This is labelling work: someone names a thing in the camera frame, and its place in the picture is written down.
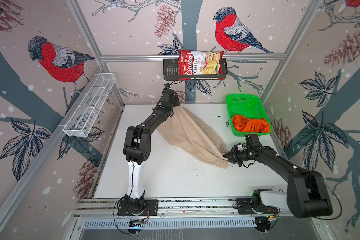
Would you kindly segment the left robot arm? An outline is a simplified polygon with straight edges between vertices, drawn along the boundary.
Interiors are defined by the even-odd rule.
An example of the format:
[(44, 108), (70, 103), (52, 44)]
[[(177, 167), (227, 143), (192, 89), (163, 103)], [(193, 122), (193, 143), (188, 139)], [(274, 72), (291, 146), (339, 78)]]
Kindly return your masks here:
[(122, 198), (122, 203), (135, 211), (144, 210), (145, 191), (143, 188), (144, 164), (151, 154), (151, 135), (174, 114), (174, 107), (180, 105), (178, 95), (171, 89), (171, 84), (165, 84), (159, 102), (153, 108), (152, 114), (137, 126), (130, 126), (126, 132), (123, 154), (129, 166), (129, 186)]

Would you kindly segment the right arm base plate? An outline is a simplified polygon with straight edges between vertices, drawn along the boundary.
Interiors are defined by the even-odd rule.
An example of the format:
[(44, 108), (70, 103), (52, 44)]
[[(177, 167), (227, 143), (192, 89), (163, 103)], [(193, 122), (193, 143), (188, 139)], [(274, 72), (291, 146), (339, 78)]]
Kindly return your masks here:
[(234, 208), (238, 210), (239, 215), (278, 215), (279, 210), (275, 207), (265, 206), (261, 200), (252, 198), (236, 199)]

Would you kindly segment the beige shorts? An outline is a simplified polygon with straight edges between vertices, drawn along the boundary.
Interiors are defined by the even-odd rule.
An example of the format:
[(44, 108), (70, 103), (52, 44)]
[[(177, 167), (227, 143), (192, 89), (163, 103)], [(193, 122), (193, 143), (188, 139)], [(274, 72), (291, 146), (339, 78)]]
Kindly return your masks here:
[(157, 131), (171, 146), (183, 149), (202, 163), (222, 169), (229, 165), (223, 157), (227, 149), (220, 135), (182, 106), (175, 107), (172, 117), (160, 124)]

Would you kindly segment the orange shorts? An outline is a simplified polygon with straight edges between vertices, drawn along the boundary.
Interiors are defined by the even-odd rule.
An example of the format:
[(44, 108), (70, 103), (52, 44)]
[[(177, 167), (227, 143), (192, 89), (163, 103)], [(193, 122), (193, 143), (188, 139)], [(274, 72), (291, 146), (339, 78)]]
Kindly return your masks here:
[(234, 115), (232, 117), (233, 127), (241, 133), (270, 133), (271, 125), (262, 119), (251, 119), (242, 115)]

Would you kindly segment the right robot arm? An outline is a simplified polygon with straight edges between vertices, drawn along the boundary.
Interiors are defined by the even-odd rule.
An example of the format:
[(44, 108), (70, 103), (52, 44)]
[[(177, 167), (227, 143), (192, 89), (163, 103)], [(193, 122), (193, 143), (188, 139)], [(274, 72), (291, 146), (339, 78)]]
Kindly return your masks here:
[(282, 209), (298, 219), (330, 216), (333, 207), (323, 176), (316, 171), (297, 167), (281, 157), (273, 148), (262, 146), (257, 134), (245, 137), (245, 145), (235, 145), (224, 154), (224, 158), (239, 167), (245, 161), (259, 162), (271, 168), (287, 183), (286, 192), (255, 190), (252, 195), (252, 209), (256, 213), (266, 208)]

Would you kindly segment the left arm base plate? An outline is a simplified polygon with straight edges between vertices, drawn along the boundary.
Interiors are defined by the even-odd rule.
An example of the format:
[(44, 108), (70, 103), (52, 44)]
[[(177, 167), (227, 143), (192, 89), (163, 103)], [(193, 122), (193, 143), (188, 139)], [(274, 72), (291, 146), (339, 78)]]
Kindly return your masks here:
[(119, 217), (139, 217), (156, 216), (158, 214), (159, 201), (122, 198), (116, 204), (117, 216)]

